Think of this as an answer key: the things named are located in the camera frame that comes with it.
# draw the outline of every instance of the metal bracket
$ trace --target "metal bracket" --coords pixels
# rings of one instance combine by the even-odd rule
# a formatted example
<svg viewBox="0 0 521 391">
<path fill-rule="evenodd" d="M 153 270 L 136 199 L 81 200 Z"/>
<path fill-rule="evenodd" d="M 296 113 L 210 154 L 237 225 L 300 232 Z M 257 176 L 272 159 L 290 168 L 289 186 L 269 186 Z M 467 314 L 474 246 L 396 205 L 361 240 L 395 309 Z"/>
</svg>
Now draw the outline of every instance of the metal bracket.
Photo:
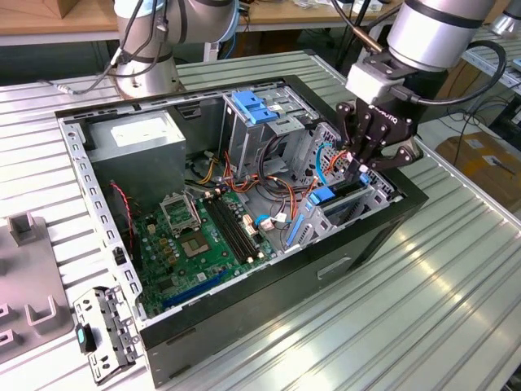
<svg viewBox="0 0 521 391">
<path fill-rule="evenodd" d="M 126 371 L 142 355 L 141 340 L 119 286 L 91 289 L 74 302 L 74 310 L 80 325 L 92 331 L 88 337 L 94 339 L 95 349 L 86 353 L 97 385 Z M 82 345 L 87 336 L 78 330 Z"/>
</svg>

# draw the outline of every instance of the pci slot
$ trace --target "pci slot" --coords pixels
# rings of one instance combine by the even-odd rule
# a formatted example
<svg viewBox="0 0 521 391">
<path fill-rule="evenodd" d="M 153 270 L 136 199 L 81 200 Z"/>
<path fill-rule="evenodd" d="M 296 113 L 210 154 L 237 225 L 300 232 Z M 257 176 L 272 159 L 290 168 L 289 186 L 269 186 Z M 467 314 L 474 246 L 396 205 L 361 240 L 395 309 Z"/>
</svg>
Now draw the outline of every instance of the pci slot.
<svg viewBox="0 0 521 391">
<path fill-rule="evenodd" d="M 200 283 L 199 285 L 197 285 L 193 288 L 190 288 L 187 291 L 184 291 L 183 293 L 179 293 L 176 296 L 172 296 L 172 297 L 166 299 L 165 301 L 163 301 L 163 308 L 167 309 L 174 305 L 181 304 L 182 302 L 187 301 L 187 300 L 191 299 L 192 297 L 196 297 L 200 293 L 203 293 L 203 292 L 209 290 L 210 288 L 216 287 L 217 285 L 219 285 L 219 283 L 221 283 L 222 278 L 225 277 L 227 273 L 228 273 L 228 270 L 224 270 L 221 273 L 219 273 L 218 275 L 209 279 L 208 281 Z"/>
</svg>

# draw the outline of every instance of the aluminum extrusion table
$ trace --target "aluminum extrusion table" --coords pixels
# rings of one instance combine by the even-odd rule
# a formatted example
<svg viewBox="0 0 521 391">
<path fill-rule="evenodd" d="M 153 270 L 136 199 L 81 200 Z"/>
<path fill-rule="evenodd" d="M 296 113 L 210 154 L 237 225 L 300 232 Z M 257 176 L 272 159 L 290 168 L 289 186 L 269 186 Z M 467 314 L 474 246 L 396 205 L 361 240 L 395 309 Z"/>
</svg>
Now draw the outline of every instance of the aluminum extrusion table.
<svg viewBox="0 0 521 391">
<path fill-rule="evenodd" d="M 499 82 L 506 87 L 514 87 L 512 91 L 521 94 L 521 72 L 510 66 L 510 62 L 513 59 L 521 58 L 521 40 L 498 37 L 485 27 L 479 29 L 479 32 L 474 36 L 474 41 L 481 40 L 493 41 L 503 46 L 508 64 Z M 489 76 L 492 76 L 496 72 L 497 63 L 499 62 L 496 53 L 487 47 L 470 49 L 463 53 L 462 58 Z"/>
<path fill-rule="evenodd" d="M 188 89 L 296 74 L 331 105 L 348 97 L 340 75 L 302 52 L 179 72 Z M 53 111 L 118 99 L 110 81 L 79 97 L 0 88 L 0 217 L 46 219 L 70 303 L 114 279 Z M 426 152 L 403 171 L 430 199 L 372 261 L 162 389 L 499 389 L 521 362 L 521 226 Z M 0 384 L 95 389 L 73 332 L 2 364 Z M 143 358 L 100 389 L 152 389 Z"/>
</svg>

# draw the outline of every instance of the blue plastic clip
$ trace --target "blue plastic clip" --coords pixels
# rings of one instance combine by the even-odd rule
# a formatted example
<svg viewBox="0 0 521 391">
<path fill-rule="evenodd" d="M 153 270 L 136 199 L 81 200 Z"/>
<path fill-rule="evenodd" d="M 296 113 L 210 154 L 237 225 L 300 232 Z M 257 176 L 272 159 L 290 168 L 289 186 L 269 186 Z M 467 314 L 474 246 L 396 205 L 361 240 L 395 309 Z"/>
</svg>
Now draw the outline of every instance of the blue plastic clip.
<svg viewBox="0 0 521 391">
<path fill-rule="evenodd" d="M 311 195 L 309 196 L 309 198 L 315 205 L 318 205 L 323 201 L 330 200 L 334 197 L 335 193 L 333 193 L 333 191 L 331 191 L 330 188 L 326 186 L 319 187 L 318 189 L 313 190 L 311 192 Z"/>
<path fill-rule="evenodd" d="M 369 185 L 371 178 L 366 173 L 362 173 L 360 174 L 360 182 L 362 182 L 364 185 Z"/>
<path fill-rule="evenodd" d="M 278 114 L 270 111 L 262 99 L 251 91 L 234 92 L 231 96 L 253 125 L 278 119 Z"/>
</svg>

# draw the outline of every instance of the green motherboard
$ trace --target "green motherboard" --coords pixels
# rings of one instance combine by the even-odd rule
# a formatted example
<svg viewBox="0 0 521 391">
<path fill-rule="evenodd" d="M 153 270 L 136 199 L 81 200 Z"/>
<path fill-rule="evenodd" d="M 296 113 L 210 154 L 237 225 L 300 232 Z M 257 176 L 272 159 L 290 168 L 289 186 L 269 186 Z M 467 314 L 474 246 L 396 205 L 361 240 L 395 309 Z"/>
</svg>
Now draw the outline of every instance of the green motherboard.
<svg viewBox="0 0 521 391">
<path fill-rule="evenodd" d="M 247 227 L 242 222 L 246 212 L 237 195 L 227 192 L 220 198 L 220 202 L 230 209 L 230 216 L 235 217 L 246 233 Z M 239 259 L 223 235 L 229 224 L 219 226 L 213 221 L 206 208 L 209 207 L 207 201 L 192 202 L 201 221 L 200 227 L 183 230 L 179 235 L 171 231 L 162 209 L 134 220 L 139 238 L 139 244 L 135 245 L 141 246 L 142 258 L 142 265 L 137 268 L 143 287 L 140 298 L 149 316 L 160 314 L 171 305 L 245 274 L 275 257 L 269 242 L 257 233 L 256 240 L 250 235 L 248 240 L 260 256 L 248 258 L 246 262 Z M 190 212 L 182 202 L 167 209 L 167 214 L 171 223 L 190 218 Z"/>
</svg>

